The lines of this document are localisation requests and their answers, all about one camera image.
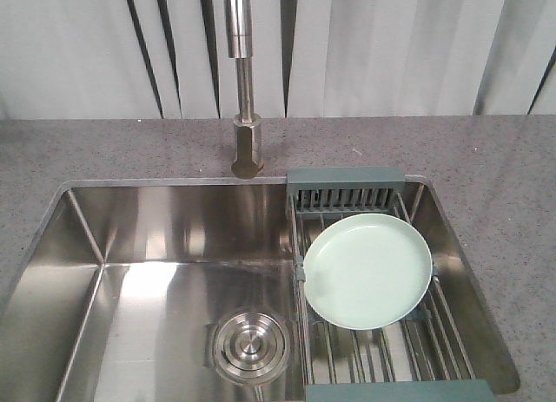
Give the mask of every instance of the metal wire rack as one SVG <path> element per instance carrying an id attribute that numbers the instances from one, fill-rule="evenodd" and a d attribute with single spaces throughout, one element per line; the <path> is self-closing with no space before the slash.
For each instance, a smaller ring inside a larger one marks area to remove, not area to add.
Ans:
<path id="1" fill-rule="evenodd" d="M 303 358 L 303 379 L 308 384 L 373 383 L 408 380 L 475 379 L 473 367 L 442 291 L 439 275 L 434 272 L 421 303 L 404 320 L 368 331 L 353 331 L 331 325 L 308 306 L 304 293 L 303 256 L 316 236 L 345 215 L 384 212 L 412 223 L 420 205 L 422 188 L 411 204 L 410 212 L 397 191 L 389 191 L 376 209 L 368 205 L 372 192 L 350 192 L 347 213 L 319 212 L 323 196 L 312 212 L 300 212 L 306 201 L 300 195 L 288 197 L 295 254 L 295 298 L 299 314 L 299 336 Z"/>

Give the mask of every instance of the faucet base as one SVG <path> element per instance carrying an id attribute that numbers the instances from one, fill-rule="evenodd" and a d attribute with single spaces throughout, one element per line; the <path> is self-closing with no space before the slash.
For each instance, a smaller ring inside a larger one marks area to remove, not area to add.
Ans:
<path id="1" fill-rule="evenodd" d="M 264 166 L 262 161 L 261 118 L 255 115 L 253 122 L 242 122 L 234 118 L 235 143 L 237 153 L 232 164 L 232 172 L 240 179 L 253 179 Z"/>

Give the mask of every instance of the mint green plate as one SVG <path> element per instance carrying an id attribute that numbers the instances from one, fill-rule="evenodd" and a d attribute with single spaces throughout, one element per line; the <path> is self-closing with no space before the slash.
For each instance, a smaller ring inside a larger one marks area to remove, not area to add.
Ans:
<path id="1" fill-rule="evenodd" d="M 403 220 L 358 214 L 324 230 L 303 266 L 307 301 L 323 319 L 369 330 L 392 324 L 417 306 L 433 260 L 425 239 Z"/>

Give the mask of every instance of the gray countertop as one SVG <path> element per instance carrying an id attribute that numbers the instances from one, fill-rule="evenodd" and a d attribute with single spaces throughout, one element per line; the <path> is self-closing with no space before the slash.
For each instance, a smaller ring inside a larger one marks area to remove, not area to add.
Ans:
<path id="1" fill-rule="evenodd" d="M 395 165 L 431 179 L 521 377 L 556 395 L 556 116 L 280 119 L 265 168 Z M 0 305 L 67 180 L 232 176 L 227 120 L 0 122 Z"/>

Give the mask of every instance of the faucet spout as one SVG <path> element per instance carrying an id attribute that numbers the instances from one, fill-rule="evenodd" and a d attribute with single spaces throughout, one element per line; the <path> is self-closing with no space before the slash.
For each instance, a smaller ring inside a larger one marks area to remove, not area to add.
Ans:
<path id="1" fill-rule="evenodd" d="M 232 172 L 252 179 L 262 169 L 261 118 L 255 114 L 253 99 L 253 55 L 250 0 L 224 0 L 228 56 L 235 59 L 239 114 L 234 118 L 236 155 Z"/>

